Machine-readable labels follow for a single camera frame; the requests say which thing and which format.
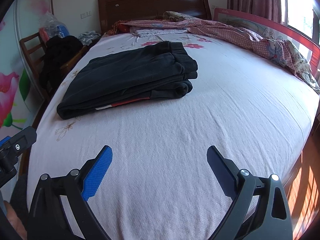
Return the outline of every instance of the plastic bag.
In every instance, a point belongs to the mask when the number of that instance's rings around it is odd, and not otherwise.
[[[66,25],[58,21],[58,19],[50,12],[46,12],[40,19],[40,26],[39,34],[44,43],[54,36],[64,38],[70,35]]]

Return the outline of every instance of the black jacket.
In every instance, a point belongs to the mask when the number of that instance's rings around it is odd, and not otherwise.
[[[72,59],[82,49],[83,45],[74,36],[65,38],[54,36],[47,41],[46,45],[44,66],[39,75],[39,83],[46,89],[49,81],[51,87],[55,90],[62,81],[60,67]]]
[[[164,41],[92,59],[71,82],[57,112],[62,119],[96,108],[150,98],[181,98],[198,66],[181,42]]]

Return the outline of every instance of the blue package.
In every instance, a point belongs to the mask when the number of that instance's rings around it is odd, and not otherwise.
[[[67,28],[64,25],[58,25],[57,30],[59,32],[59,36],[61,36],[62,38],[70,35],[70,33],[68,32]]]

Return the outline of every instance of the wooden bed frame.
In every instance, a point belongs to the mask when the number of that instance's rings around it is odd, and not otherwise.
[[[208,0],[98,0],[101,33],[119,20],[160,19],[165,11],[175,11],[211,20]]]

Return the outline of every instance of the chair backrest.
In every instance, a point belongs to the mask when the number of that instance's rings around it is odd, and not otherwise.
[[[33,39],[35,39],[37,37],[39,39],[39,44],[37,44],[36,46],[32,47],[31,49],[27,49],[26,42],[31,41],[31,40],[33,40]],[[39,33],[35,33],[35,34],[30,35],[30,36],[28,36],[26,38],[23,38],[23,39],[21,39],[19,41],[19,43],[20,43],[20,47],[21,47],[21,50],[23,52],[23,55],[24,55],[28,65],[29,65],[33,75],[34,75],[34,78],[36,79],[37,85],[39,86],[39,74],[40,73],[39,73],[39,68],[37,68],[37,66],[39,64],[41,64],[41,62],[43,62],[44,55],[42,55],[41,57],[39,57],[39,58],[37,58],[35,60],[32,59],[30,55],[33,54],[34,52],[36,52],[40,48],[42,48],[44,50],[44,52],[45,52],[46,51],[46,46],[45,46],[42,38],[40,37]],[[44,98],[47,101],[49,101],[50,97],[48,95],[48,92],[45,89],[42,89],[41,87],[40,87],[40,89],[42,91],[42,94],[43,94]]]

